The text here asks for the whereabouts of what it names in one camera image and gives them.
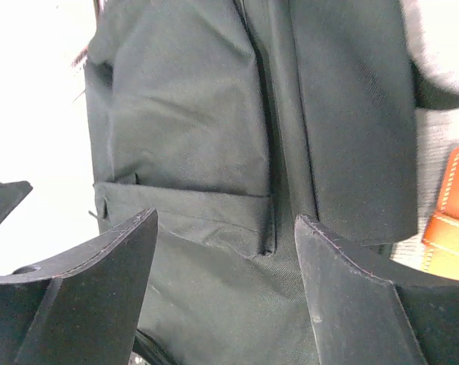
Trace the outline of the black fabric backpack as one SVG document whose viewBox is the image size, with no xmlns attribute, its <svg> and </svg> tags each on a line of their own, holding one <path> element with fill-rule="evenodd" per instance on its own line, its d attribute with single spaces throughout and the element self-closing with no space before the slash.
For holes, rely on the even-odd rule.
<svg viewBox="0 0 459 365">
<path fill-rule="evenodd" d="M 143 364 L 323 364 L 297 217 L 392 260 L 428 209 L 416 111 L 459 108 L 399 1 L 108 1 L 84 74 L 100 230 L 158 214 Z"/>
</svg>

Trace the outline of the brown leather wallet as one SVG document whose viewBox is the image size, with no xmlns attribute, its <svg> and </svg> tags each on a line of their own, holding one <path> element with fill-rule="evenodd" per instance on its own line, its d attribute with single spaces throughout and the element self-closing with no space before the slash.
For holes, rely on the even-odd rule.
<svg viewBox="0 0 459 365">
<path fill-rule="evenodd" d="M 420 270 L 459 281 L 459 148 L 449 157 L 422 244 L 425 252 Z"/>
</svg>

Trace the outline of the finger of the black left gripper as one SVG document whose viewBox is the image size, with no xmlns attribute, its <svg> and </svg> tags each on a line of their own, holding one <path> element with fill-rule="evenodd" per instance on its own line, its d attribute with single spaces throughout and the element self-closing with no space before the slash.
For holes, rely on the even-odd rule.
<svg viewBox="0 0 459 365">
<path fill-rule="evenodd" d="M 32 190 L 28 181 L 0 183 L 0 224 Z"/>
</svg>

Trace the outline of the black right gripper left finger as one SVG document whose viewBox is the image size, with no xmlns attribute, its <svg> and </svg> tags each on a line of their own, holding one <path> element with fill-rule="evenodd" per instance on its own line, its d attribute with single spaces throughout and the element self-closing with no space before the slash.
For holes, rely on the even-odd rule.
<svg viewBox="0 0 459 365">
<path fill-rule="evenodd" d="M 127 364 L 156 241 L 145 210 L 0 276 L 0 364 Z"/>
</svg>

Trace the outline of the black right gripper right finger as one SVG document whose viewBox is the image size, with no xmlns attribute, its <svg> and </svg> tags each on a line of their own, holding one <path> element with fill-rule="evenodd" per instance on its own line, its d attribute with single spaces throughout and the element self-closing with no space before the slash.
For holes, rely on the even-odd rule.
<svg viewBox="0 0 459 365">
<path fill-rule="evenodd" d="M 459 364 L 459 281 L 401 265 L 300 215 L 296 250 L 323 364 Z"/>
</svg>

